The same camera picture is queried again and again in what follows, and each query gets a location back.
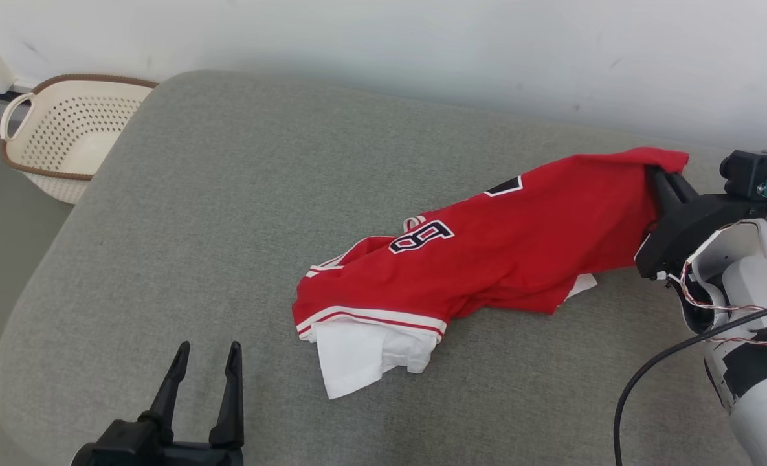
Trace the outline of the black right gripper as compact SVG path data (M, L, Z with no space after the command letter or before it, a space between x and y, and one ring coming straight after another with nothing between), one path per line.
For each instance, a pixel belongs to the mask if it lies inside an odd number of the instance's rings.
M700 195L682 174L659 166L646 167L645 177L660 216L634 258L643 278L655 280L659 272L679 271L683 261L718 229L767 216L767 199Z

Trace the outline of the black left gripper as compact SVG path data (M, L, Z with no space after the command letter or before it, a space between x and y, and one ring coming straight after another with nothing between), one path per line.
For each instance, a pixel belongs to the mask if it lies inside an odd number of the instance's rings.
M96 442L86 443L72 465L243 465L244 409L242 348L232 342L226 385L209 443L173 441L172 421L179 384L187 372L190 344L179 345L173 362L140 421L113 421Z

